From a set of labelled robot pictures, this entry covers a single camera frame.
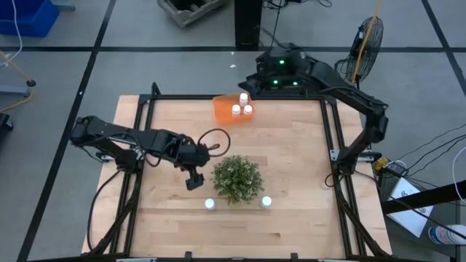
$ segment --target orange container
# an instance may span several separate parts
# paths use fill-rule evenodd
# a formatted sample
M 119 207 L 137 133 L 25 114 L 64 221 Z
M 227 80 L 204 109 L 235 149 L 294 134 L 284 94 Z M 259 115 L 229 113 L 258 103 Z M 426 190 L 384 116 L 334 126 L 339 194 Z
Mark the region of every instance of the orange container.
M 241 108 L 239 116 L 233 116 L 232 106 L 240 104 L 240 94 L 221 95 L 212 99 L 213 110 L 218 124 L 231 124 L 243 121 L 249 121 L 253 118 L 256 107 L 253 101 L 248 97 L 248 105 L 253 107 L 253 113 L 244 114 Z

